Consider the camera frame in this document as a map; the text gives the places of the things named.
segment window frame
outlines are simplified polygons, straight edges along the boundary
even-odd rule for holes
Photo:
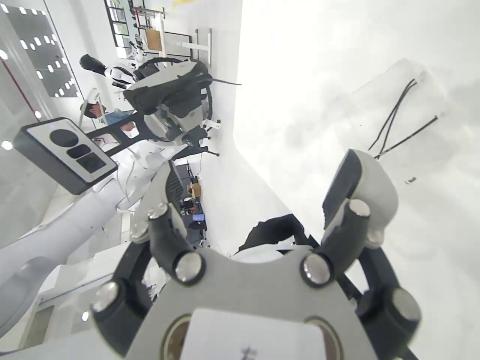
[[[123,21],[120,21],[120,20],[113,20],[112,15],[110,14],[110,10],[117,10],[117,11],[121,11],[123,13],[123,17],[125,17],[125,10],[123,8],[110,7],[110,5],[108,5],[109,2],[110,2],[110,0],[103,0],[103,3],[105,4],[105,9],[106,9],[106,15],[108,17],[108,22],[110,23],[110,29],[112,31],[113,42],[115,43],[115,47],[124,48],[125,49],[125,56],[128,56],[130,54],[130,52],[132,51],[132,47],[131,46],[128,47],[128,46],[125,46],[125,45],[118,45],[117,37],[116,37],[116,36],[121,36],[121,37],[130,38],[130,33],[128,31],[127,22],[126,21],[123,22]],[[127,34],[117,33],[115,31],[114,24],[124,24],[125,29],[127,29]]]

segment ceiling light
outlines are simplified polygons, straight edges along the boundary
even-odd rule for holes
[[[7,151],[10,151],[11,149],[13,149],[13,144],[7,140],[4,140],[2,141],[1,143],[1,147],[4,149],[4,150],[7,150]]]

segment white table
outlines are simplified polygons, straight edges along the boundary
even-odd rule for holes
[[[478,352],[478,12],[480,0],[243,0],[235,144],[317,236],[310,199],[347,149],[367,150],[410,79],[387,146],[439,117],[379,160],[400,199],[383,249],[422,308],[420,360]]]

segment square black button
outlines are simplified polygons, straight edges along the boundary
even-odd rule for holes
[[[91,152],[91,149],[89,146],[85,144],[80,144],[77,147],[74,147],[68,150],[67,154],[70,158],[77,159],[77,158],[80,158],[81,156],[87,155],[89,152]]]
[[[91,153],[77,159],[77,162],[82,165],[89,173],[96,172],[107,164],[102,161],[96,154]]]

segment round black button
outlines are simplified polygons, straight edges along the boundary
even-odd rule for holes
[[[56,129],[50,133],[50,140],[60,147],[73,147],[78,143],[78,136],[66,129]]]

